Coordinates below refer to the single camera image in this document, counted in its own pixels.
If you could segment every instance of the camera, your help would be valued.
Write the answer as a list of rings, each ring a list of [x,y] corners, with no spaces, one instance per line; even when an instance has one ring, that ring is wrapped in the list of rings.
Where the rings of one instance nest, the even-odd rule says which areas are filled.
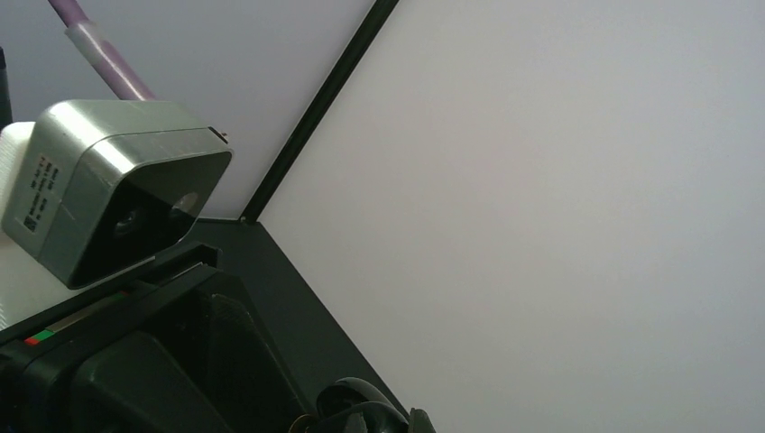
[[[176,244],[231,157],[173,102],[60,102],[34,124],[3,231],[67,287],[87,287]]]

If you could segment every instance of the black device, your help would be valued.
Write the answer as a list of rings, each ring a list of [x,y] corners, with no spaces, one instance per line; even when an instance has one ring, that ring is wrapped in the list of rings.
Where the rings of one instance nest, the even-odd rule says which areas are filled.
[[[307,401],[243,283],[216,266],[216,249],[181,245],[0,331],[0,431],[432,431],[354,378]]]

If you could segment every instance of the black bar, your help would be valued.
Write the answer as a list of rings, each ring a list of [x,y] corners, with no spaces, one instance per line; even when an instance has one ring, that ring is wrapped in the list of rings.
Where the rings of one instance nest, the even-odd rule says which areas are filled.
[[[0,130],[13,122],[11,93],[8,89],[8,74],[5,71],[5,53],[3,47],[0,47]]]
[[[343,55],[332,68],[327,80],[319,89],[316,97],[310,103],[309,108],[303,114],[295,130],[292,131],[290,138],[284,144],[284,147],[276,157],[276,161],[266,173],[255,194],[250,199],[247,207],[244,208],[241,219],[248,224],[255,224],[258,217],[263,212],[266,204],[271,199],[279,184],[287,175],[287,171],[292,163],[298,159],[300,151],[308,142],[310,136],[316,130],[318,123],[324,118],[324,114],[332,105],[332,102],[340,93],[348,78],[353,73],[359,60],[372,44],[374,37],[382,29],[388,16],[393,12],[393,8],[399,0],[377,0],[374,2],[369,14],[354,34],[353,39],[343,51]]]

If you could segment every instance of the white background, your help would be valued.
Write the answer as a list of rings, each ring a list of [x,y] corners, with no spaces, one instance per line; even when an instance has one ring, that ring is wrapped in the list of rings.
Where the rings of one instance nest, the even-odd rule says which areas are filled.
[[[439,432],[763,431],[764,8],[402,1],[262,221]]]
[[[238,218],[373,0],[80,0],[158,98],[228,133],[235,158],[204,217]],[[0,3],[15,120],[113,98],[45,0]]]

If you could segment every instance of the dark gray surface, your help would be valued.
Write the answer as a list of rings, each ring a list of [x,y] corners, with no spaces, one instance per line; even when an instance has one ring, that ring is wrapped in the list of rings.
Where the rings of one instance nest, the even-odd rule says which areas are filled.
[[[260,223],[199,222],[187,239],[223,251],[220,268],[242,278],[309,401],[335,380],[353,376],[377,386],[407,413]]]

